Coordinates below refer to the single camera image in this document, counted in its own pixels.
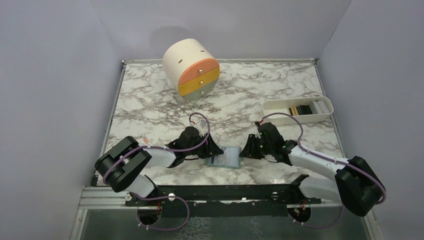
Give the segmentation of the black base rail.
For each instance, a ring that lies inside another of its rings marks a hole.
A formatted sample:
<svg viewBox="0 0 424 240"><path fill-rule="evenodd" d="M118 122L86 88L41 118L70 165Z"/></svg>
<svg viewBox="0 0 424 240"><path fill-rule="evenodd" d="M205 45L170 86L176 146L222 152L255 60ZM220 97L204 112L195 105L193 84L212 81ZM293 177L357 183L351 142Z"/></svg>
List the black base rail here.
<svg viewBox="0 0 424 240"><path fill-rule="evenodd" d="M289 209L322 202L301 192L300 183L306 177L302 174L288 184L160 185L150 200L131 193L125 206L164 218L286 217Z"/></svg>

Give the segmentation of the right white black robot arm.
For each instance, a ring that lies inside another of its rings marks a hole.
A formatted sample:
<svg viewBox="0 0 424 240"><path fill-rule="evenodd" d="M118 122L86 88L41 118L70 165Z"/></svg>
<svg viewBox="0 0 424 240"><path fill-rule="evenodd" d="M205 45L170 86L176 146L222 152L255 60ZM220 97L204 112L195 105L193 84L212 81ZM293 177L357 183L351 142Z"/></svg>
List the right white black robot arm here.
<svg viewBox="0 0 424 240"><path fill-rule="evenodd" d="M270 122L257 125L257 133L249 134L239 156L263 159L272 156L284 163L310 170L323 178L307 177L288 190L289 199L300 204L307 198L318 198L341 203L354 215L364 217L387 194L369 164L355 156L351 159L334 157L285 140Z"/></svg>

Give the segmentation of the white plastic tray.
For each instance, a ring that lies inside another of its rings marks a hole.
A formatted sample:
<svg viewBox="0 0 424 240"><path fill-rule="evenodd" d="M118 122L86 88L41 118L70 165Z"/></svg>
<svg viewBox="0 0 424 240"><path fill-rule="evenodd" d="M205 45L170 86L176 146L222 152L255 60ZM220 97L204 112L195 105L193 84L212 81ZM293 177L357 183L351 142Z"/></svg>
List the white plastic tray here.
<svg viewBox="0 0 424 240"><path fill-rule="evenodd" d="M268 116L265 121L276 126L322 122L334 112L333 104L325 96L266 100L262 111Z"/></svg>

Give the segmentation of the small white orange stick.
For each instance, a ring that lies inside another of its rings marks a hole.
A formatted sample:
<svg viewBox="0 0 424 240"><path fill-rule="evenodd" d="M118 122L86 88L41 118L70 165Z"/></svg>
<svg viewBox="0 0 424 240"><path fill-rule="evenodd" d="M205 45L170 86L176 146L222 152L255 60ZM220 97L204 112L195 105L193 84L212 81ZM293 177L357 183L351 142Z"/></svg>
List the small white orange stick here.
<svg viewBox="0 0 424 240"><path fill-rule="evenodd" d="M147 145L151 145L150 141L146 138L143 139L143 141L147 144Z"/></svg>

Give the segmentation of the silver VIP credit card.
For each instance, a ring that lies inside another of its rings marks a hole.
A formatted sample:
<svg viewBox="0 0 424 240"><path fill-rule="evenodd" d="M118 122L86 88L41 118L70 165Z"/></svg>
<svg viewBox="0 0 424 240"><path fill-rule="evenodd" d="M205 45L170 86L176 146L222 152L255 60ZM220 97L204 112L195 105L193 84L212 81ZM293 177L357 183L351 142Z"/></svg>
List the silver VIP credit card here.
<svg viewBox="0 0 424 240"><path fill-rule="evenodd" d="M226 147L224 150L225 165L232 168L238 168L240 165L239 154L239 147Z"/></svg>

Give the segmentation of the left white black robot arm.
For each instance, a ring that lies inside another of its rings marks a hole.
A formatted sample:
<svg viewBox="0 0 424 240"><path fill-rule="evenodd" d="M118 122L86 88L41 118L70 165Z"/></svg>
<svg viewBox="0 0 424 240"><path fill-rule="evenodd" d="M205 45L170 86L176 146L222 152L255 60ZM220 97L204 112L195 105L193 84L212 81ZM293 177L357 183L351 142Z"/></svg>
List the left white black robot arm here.
<svg viewBox="0 0 424 240"><path fill-rule="evenodd" d="M210 134L201 134L196 127L188 126L165 146L140 145L134 137L127 136L104 153L94 167L114 192L132 192L149 206L157 200L157 186L141 174L145 167L174 168L190 156L207 159L223 154Z"/></svg>

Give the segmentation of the round cream drawer cabinet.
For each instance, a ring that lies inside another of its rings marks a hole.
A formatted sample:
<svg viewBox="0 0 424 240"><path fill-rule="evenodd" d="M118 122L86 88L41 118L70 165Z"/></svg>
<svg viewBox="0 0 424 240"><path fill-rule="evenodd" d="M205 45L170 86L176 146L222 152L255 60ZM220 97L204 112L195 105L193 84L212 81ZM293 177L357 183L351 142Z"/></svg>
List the round cream drawer cabinet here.
<svg viewBox="0 0 424 240"><path fill-rule="evenodd" d="M163 55L162 67L179 96L186 101L211 92L221 73L218 60L194 38L171 45Z"/></svg>

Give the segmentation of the green card holder wallet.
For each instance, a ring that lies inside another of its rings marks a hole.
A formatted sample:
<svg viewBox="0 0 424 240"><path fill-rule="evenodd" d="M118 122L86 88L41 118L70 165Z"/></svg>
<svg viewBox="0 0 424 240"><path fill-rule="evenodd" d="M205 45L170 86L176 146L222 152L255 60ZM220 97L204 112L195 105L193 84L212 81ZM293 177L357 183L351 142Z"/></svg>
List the green card holder wallet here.
<svg viewBox="0 0 424 240"><path fill-rule="evenodd" d="M204 161L204 164L206 166L216 167L216 168L228 168L228 169L240 169L241 168L241 161L242 161L241 157L239 157L239 167L226 166L224 160L225 160L225 155L222 154L222 155L218 155L218 156L215 156L215 157L212 156L212 157L207 158Z"/></svg>

